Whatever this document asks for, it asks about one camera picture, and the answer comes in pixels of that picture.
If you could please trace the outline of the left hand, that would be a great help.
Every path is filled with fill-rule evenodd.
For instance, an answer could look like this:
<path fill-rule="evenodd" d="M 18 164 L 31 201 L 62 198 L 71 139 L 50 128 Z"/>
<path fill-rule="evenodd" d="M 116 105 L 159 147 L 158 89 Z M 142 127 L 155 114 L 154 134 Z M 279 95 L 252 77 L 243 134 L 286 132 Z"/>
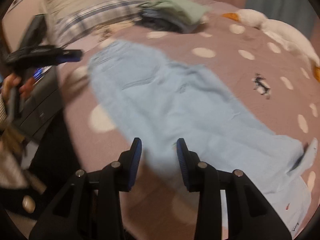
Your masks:
<path fill-rule="evenodd" d="M 20 84 L 21 78 L 14 73 L 10 74 L 3 80 L 1 87 L 1 95 L 5 103 L 9 102 L 10 92 L 12 89 Z M 33 77 L 29 78 L 20 88 L 19 93 L 22 99 L 29 98 L 31 92 L 34 89 L 35 79 Z"/>

